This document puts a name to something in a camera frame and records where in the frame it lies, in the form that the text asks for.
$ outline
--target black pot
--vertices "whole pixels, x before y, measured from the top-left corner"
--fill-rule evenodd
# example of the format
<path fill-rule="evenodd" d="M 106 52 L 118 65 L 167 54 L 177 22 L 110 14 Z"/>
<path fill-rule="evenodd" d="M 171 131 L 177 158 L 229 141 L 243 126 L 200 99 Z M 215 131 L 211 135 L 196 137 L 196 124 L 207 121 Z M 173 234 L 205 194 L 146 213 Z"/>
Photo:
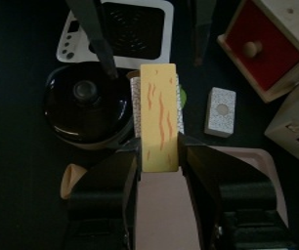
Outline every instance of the black pot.
<path fill-rule="evenodd" d="M 117 148 L 133 129 L 130 83 L 125 73 L 110 80 L 98 62 L 52 72 L 44 115 L 56 135 L 84 149 Z"/>

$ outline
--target fan grille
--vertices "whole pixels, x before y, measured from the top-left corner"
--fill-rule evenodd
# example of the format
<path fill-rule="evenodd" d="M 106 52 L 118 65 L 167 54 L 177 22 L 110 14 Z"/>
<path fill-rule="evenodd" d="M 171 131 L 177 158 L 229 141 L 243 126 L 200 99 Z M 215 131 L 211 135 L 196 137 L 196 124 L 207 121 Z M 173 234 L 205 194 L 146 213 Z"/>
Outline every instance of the fan grille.
<path fill-rule="evenodd" d="M 154 60 L 161 53 L 164 12 L 153 7 L 104 3 L 106 38 L 118 57 Z"/>

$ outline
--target wooden box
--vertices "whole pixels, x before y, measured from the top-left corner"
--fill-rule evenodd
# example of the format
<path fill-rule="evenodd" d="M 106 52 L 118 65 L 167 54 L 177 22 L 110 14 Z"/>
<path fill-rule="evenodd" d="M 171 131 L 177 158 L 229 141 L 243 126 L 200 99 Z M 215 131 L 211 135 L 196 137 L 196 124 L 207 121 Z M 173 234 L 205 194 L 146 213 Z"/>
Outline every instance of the wooden box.
<path fill-rule="evenodd" d="M 217 37 L 265 103 L 299 83 L 299 1 L 243 0 Z"/>

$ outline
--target black table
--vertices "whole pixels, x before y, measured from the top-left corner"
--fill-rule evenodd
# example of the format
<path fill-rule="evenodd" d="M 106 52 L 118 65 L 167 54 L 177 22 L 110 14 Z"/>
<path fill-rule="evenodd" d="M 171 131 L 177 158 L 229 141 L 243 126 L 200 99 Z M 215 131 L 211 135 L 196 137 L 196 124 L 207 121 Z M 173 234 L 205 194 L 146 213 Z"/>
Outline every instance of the black table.
<path fill-rule="evenodd" d="M 284 98 L 264 104 L 215 39 L 232 18 L 237 0 L 217 1 L 204 65 L 193 67 L 191 19 L 176 2 L 171 62 L 188 94 L 187 135 L 213 146 L 255 147 L 273 157 L 283 186 L 289 226 L 299 243 L 299 160 L 264 131 Z M 45 79 L 62 65 L 56 47 L 68 16 L 65 1 L 0 1 L 0 249 L 60 249 L 66 204 L 58 196 L 69 163 L 90 167 L 112 150 L 84 151 L 61 142 L 42 117 Z M 228 139 L 204 134 L 212 87 L 236 91 L 235 133 Z"/>

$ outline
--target yellow block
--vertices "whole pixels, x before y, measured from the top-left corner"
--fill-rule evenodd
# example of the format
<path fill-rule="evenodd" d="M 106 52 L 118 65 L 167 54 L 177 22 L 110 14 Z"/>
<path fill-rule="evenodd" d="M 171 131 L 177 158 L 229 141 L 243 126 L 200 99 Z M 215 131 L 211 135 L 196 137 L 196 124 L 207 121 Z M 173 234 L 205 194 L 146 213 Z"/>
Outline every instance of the yellow block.
<path fill-rule="evenodd" d="M 175 64 L 141 65 L 142 171 L 173 172 L 177 160 Z"/>

